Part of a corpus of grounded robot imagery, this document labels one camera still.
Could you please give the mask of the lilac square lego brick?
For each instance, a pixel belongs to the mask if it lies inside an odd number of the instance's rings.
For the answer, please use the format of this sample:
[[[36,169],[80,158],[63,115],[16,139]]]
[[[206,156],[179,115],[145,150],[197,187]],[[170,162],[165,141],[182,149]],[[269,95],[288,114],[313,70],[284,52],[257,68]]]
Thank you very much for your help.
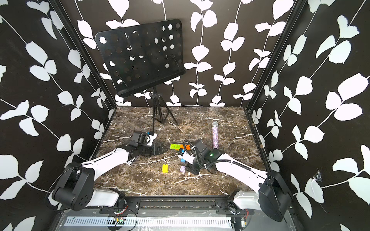
[[[185,172],[186,172],[186,167],[185,167],[185,166],[181,166],[181,167],[180,167],[180,172],[185,174]]]

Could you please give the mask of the orange long lego brick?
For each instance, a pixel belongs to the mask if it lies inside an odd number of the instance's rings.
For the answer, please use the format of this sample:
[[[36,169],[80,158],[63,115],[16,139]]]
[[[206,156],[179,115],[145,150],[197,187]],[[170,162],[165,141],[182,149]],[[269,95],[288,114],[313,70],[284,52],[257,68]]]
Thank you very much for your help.
[[[180,148],[181,149],[186,149],[186,150],[191,150],[191,147],[190,147],[190,145],[188,144],[188,145],[186,145],[186,146],[184,146],[183,144],[181,144],[180,145]]]

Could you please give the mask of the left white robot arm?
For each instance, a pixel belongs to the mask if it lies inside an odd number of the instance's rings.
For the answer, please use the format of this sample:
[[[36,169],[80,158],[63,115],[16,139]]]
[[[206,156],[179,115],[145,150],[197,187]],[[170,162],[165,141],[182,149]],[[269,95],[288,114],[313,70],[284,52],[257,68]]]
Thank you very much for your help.
[[[87,207],[113,207],[122,196],[112,190],[96,189],[95,181],[113,168],[132,164],[137,157],[152,157],[168,151],[157,141],[157,134],[135,131],[127,144],[83,163],[71,162],[54,181],[45,198],[60,203],[64,209],[80,211]]]

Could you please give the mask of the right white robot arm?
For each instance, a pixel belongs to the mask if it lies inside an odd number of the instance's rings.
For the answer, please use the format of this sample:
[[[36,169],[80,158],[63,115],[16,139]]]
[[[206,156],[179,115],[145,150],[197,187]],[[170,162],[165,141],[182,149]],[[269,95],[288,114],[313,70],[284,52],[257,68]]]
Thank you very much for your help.
[[[201,140],[183,142],[178,157],[186,161],[185,170],[198,175],[201,169],[216,170],[248,186],[249,193],[235,191],[227,200],[226,209],[238,215],[250,209],[260,210],[274,221],[283,221],[293,195],[282,176],[271,170],[258,170],[233,159],[224,151],[208,148]]]

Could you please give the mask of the yellow lego brick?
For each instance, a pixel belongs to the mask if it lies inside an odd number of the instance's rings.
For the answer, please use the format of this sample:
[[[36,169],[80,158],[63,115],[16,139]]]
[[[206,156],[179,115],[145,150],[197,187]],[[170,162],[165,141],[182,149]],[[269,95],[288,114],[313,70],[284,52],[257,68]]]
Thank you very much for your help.
[[[163,164],[162,166],[162,173],[168,173],[169,172],[169,166],[168,164]]]

